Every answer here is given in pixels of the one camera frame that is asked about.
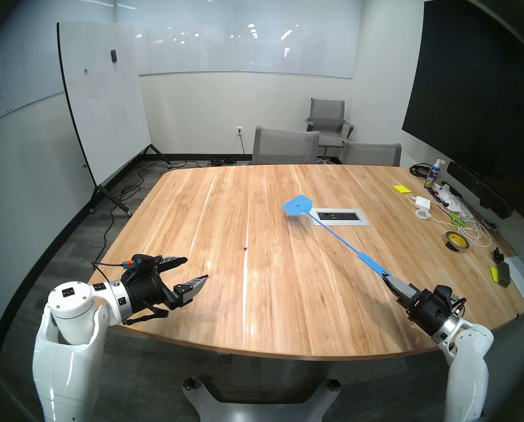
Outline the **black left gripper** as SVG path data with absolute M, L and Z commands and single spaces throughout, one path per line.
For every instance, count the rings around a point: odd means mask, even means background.
M 128 294 L 132 313 L 137 314 L 145 309 L 152 312 L 138 318 L 126 318 L 122 324 L 130 326 L 137 322 L 148 321 L 157 318 L 167 318 L 169 310 L 174 307 L 183 307 L 190 303 L 201 291 L 209 275 L 203 275 L 189 280 L 186 283 L 175 285 L 172 291 L 162 282 L 158 272 L 165 272 L 187 263 L 188 258 L 184 256 L 156 256 L 155 269 L 147 274 L 136 276 L 133 269 L 127 269 L 121 282 Z

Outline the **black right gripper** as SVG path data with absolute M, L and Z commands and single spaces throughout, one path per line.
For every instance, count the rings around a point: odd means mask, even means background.
M 392 275 L 383 275 L 383 282 L 395 295 L 397 302 L 406 309 L 408 320 L 414 322 L 429 337 L 439 334 L 439 330 L 448 321 L 452 323 L 458 318 L 451 303 L 451 288 L 435 288 L 433 292 L 427 289 L 420 291 Z

